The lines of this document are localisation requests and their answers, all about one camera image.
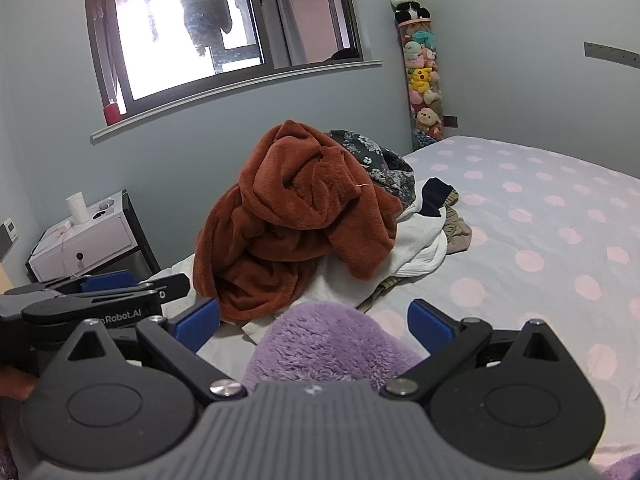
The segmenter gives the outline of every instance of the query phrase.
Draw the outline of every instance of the floral fabric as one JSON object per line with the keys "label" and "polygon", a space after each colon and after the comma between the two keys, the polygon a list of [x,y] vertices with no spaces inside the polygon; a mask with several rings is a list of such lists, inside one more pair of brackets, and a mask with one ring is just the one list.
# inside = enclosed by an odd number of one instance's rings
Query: floral fabric
{"label": "floral fabric", "polygon": [[414,169],[397,153],[356,132],[331,130],[327,135],[356,158],[372,181],[398,197],[403,209],[415,201]]}

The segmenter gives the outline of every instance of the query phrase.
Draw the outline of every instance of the white drawer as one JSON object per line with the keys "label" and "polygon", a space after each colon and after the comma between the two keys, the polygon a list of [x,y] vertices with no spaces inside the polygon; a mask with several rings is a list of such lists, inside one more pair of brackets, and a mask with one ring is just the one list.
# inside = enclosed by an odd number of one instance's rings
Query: white drawer
{"label": "white drawer", "polygon": [[62,266],[62,258],[58,252],[31,262],[31,269],[40,282],[54,280],[55,278],[66,275],[65,269]]}
{"label": "white drawer", "polygon": [[134,246],[122,218],[114,216],[64,243],[66,274],[82,274]]}

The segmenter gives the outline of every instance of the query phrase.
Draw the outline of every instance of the person's hand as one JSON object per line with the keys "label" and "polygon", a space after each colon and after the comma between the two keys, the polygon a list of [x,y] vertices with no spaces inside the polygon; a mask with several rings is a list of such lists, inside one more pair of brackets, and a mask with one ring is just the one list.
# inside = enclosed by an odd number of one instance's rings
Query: person's hand
{"label": "person's hand", "polygon": [[0,397],[27,400],[33,391],[37,378],[12,367],[0,365]]}

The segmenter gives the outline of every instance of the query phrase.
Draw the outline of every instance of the panda plush toy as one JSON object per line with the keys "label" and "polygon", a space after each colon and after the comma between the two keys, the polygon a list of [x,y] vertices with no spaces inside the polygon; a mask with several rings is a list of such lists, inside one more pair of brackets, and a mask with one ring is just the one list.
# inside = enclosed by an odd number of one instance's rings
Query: panda plush toy
{"label": "panda plush toy", "polygon": [[420,0],[391,0],[391,5],[396,10],[396,22],[398,23],[431,17],[429,11],[420,6]]}

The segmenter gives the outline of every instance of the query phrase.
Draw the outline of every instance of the window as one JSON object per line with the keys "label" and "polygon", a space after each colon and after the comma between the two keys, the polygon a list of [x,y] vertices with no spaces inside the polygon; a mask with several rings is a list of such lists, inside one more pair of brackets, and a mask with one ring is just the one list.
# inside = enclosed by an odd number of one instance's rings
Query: window
{"label": "window", "polygon": [[301,65],[361,59],[350,0],[86,0],[104,106],[133,116]]}

